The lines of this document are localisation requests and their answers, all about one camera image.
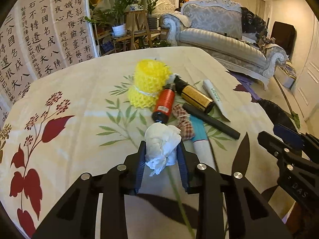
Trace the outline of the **dark brown covered cabinet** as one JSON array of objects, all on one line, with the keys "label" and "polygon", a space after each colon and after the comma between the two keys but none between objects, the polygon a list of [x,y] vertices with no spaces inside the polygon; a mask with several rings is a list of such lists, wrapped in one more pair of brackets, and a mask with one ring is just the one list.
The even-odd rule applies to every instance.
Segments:
[{"label": "dark brown covered cabinet", "polygon": [[285,50],[287,56],[291,56],[296,38],[296,29],[293,25],[275,21],[271,38],[275,38],[275,43]]}]

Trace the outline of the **black lined trash bin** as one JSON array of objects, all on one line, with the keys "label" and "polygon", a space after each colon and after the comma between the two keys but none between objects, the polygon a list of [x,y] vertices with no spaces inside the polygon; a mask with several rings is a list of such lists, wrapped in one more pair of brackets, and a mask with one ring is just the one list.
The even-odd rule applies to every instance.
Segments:
[{"label": "black lined trash bin", "polygon": [[279,105],[265,99],[260,99],[257,102],[264,109],[273,125],[281,124],[286,128],[297,132],[295,125],[285,113],[285,111],[279,107]]}]

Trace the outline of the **small crumpled paper ball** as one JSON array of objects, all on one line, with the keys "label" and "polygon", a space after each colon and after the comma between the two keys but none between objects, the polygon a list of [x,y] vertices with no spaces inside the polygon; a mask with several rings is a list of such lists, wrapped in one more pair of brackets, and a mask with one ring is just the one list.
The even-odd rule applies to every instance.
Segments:
[{"label": "small crumpled paper ball", "polygon": [[179,74],[176,74],[176,73],[171,74],[171,75],[169,76],[168,82],[169,82],[169,83],[173,83],[176,78],[180,78],[180,77],[181,77],[181,76],[180,76]]}]

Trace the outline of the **purple floor cloth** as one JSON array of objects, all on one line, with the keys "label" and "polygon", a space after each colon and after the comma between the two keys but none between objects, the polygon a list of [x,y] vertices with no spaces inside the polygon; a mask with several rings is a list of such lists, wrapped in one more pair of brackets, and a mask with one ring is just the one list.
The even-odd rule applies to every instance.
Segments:
[{"label": "purple floor cloth", "polygon": [[255,91],[251,87],[253,83],[251,77],[234,71],[228,71],[228,73],[235,77],[239,82],[239,84],[237,84],[236,87],[233,89],[234,91],[249,93],[251,95],[252,103],[257,103],[260,100],[260,97],[255,93]]}]

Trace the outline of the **ornate white grey sofa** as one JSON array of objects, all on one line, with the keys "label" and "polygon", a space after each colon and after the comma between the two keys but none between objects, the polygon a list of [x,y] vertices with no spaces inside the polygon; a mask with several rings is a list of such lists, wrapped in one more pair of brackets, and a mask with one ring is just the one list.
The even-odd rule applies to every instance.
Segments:
[{"label": "ornate white grey sofa", "polygon": [[172,46],[193,46],[209,53],[226,69],[261,81],[267,88],[276,66],[285,65],[283,48],[265,41],[260,33],[243,33],[242,10],[231,0],[199,0],[168,12],[159,24],[168,29]]}]

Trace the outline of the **storage box of items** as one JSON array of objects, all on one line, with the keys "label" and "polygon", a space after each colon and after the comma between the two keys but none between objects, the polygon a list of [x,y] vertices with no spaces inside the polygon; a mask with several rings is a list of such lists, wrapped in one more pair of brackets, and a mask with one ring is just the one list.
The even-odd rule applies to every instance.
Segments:
[{"label": "storage box of items", "polygon": [[285,65],[276,66],[274,76],[282,86],[290,90],[297,79],[296,70],[291,61],[287,61]]}]

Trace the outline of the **tall green plant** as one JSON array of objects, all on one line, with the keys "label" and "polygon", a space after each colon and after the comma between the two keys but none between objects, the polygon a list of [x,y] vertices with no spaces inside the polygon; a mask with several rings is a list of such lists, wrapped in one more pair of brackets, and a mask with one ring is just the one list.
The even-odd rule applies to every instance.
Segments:
[{"label": "tall green plant", "polygon": [[156,9],[157,2],[159,0],[146,0],[147,2],[147,19],[149,24],[149,29],[157,29],[157,17],[153,16],[153,11]]}]

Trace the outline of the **wooden plant stand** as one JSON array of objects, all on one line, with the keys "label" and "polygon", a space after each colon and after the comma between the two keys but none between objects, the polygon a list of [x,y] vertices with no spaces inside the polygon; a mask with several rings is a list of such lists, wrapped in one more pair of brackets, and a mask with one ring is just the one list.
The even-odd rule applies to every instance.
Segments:
[{"label": "wooden plant stand", "polygon": [[95,30],[98,52],[101,56],[143,48],[153,48],[154,40],[159,38],[159,29],[149,29],[147,12],[128,11],[124,14],[126,33],[123,37],[114,37],[112,27],[105,27],[103,32]]}]

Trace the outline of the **gold label black bottle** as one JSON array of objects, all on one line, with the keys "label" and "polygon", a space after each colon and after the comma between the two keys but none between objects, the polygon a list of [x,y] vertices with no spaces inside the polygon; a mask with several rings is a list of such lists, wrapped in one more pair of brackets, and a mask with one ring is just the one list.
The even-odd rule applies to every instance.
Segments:
[{"label": "gold label black bottle", "polygon": [[174,83],[177,94],[189,104],[206,114],[213,109],[214,101],[197,88],[183,81],[181,78],[176,78]]}]

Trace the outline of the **white potted plant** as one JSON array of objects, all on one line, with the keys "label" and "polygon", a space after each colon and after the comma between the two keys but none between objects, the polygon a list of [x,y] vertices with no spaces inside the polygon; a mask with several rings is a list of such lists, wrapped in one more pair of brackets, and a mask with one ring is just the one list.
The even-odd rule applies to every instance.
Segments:
[{"label": "white potted plant", "polygon": [[84,19],[92,25],[102,27],[112,27],[114,37],[123,37],[126,33],[124,26],[124,14],[127,7],[137,0],[115,0],[114,5],[110,9],[97,9],[90,17],[85,16]]}]

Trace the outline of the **red label black bottle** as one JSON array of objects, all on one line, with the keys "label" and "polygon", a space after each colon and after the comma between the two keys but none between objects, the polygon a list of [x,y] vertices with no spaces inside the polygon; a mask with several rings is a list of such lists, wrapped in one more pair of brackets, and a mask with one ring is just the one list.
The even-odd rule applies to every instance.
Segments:
[{"label": "red label black bottle", "polygon": [[154,122],[167,124],[172,112],[173,103],[175,100],[175,84],[167,84],[160,92],[156,102],[152,119]]}]

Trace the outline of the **white green tube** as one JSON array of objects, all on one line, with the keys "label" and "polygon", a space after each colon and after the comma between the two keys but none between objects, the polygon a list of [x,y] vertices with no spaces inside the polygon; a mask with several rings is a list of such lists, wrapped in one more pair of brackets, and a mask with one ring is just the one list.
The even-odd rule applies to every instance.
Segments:
[{"label": "white green tube", "polygon": [[228,122],[230,122],[229,116],[228,116],[226,110],[223,107],[222,100],[221,100],[221,98],[220,98],[220,96],[218,94],[217,89],[213,85],[213,83],[209,79],[203,80],[203,88],[209,94],[211,99],[215,102],[215,104],[217,105],[217,107],[218,107],[219,111],[221,112],[221,114],[223,115],[223,117]]}]

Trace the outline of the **black pen tube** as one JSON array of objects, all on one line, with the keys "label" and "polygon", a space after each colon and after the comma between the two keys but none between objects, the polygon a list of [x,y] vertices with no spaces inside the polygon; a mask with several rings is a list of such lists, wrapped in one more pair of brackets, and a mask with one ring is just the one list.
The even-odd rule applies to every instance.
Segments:
[{"label": "black pen tube", "polygon": [[208,114],[202,112],[201,110],[197,109],[196,107],[188,103],[184,103],[182,107],[186,110],[186,112],[188,112],[192,116],[195,116],[196,118],[202,120],[203,122],[209,124],[210,126],[215,127],[222,133],[225,133],[226,135],[230,136],[231,138],[235,140],[239,139],[241,134],[235,129],[222,123],[221,121],[209,116]]}]

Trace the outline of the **black jacket on sofa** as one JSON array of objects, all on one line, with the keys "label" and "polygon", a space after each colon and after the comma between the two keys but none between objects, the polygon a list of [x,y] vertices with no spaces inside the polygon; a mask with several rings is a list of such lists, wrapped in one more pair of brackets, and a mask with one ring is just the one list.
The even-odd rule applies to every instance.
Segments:
[{"label": "black jacket on sofa", "polygon": [[260,33],[266,28],[266,22],[246,7],[242,10],[242,31],[243,33]]}]

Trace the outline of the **floral cream tablecloth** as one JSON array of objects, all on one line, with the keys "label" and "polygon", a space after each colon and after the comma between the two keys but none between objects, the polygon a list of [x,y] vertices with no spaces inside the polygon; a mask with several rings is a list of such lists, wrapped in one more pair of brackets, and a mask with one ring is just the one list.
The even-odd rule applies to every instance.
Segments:
[{"label": "floral cream tablecloth", "polygon": [[276,159],[257,141],[273,124],[239,82],[198,48],[174,47],[122,52],[79,63],[31,84],[1,128],[1,238],[29,238],[50,209],[83,173],[104,174],[138,150],[153,124],[151,109],[128,101],[135,68],[143,59],[162,61],[187,83],[202,88],[209,79],[227,110],[229,125],[250,141],[204,124],[216,167],[243,171],[279,217],[294,200],[277,186]]}]

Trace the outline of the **red white twine bundle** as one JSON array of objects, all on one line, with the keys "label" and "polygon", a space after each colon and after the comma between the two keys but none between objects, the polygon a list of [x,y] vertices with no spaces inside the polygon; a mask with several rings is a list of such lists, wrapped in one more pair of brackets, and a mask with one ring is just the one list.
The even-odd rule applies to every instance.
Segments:
[{"label": "red white twine bundle", "polygon": [[177,120],[177,128],[181,130],[182,140],[191,140],[195,133],[190,121],[190,115],[181,104],[176,104],[172,108],[172,114]]}]

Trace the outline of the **white panel door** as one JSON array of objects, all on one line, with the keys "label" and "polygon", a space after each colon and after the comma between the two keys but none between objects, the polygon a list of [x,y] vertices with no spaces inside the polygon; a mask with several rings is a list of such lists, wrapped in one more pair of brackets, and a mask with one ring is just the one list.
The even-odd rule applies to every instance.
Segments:
[{"label": "white panel door", "polygon": [[318,23],[315,23],[309,55],[305,66],[292,89],[293,95],[305,120],[311,116],[318,105],[318,71]]}]

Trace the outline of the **white tissue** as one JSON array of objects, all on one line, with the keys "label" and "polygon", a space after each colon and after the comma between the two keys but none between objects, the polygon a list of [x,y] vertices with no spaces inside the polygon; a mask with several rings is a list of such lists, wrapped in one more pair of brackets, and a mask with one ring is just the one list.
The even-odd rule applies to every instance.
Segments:
[{"label": "white tissue", "polygon": [[153,123],[144,135],[146,165],[152,170],[150,177],[159,175],[166,166],[177,161],[177,146],[182,141],[181,130],[173,125]]}]

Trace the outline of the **green mop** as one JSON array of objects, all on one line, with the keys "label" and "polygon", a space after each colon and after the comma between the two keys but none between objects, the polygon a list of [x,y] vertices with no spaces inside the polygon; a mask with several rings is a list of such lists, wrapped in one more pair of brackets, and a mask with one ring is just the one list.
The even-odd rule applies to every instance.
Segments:
[{"label": "green mop", "polygon": [[300,129],[301,128],[301,123],[300,123],[299,115],[296,112],[293,111],[292,106],[290,105],[290,102],[289,102],[289,100],[288,100],[288,98],[287,98],[287,96],[286,96],[286,94],[285,94],[280,82],[278,81],[278,79],[275,76],[274,76],[274,79],[275,79],[275,82],[277,83],[277,85],[278,85],[278,87],[279,87],[279,89],[280,89],[280,91],[281,91],[281,93],[282,93],[282,95],[284,97],[284,100],[285,100],[285,102],[286,102],[286,104],[288,106],[289,112],[286,112],[286,115],[290,119],[292,119],[294,121],[294,123],[295,123],[295,126],[298,129]]}]

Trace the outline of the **calligraphy screen panel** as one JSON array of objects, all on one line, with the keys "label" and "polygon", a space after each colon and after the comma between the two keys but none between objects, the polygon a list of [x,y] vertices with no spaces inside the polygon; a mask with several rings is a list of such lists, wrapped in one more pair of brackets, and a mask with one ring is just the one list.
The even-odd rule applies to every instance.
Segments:
[{"label": "calligraphy screen panel", "polygon": [[1,26],[1,123],[31,83],[98,57],[89,0],[17,0]]}]

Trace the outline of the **yellow foam net bundle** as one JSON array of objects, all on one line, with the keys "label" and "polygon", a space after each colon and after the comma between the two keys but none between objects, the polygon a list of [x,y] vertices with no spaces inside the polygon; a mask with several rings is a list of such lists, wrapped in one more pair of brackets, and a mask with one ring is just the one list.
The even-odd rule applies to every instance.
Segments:
[{"label": "yellow foam net bundle", "polygon": [[134,83],[128,89],[130,105],[136,108],[151,108],[172,72],[162,61],[143,59],[135,68]]}]

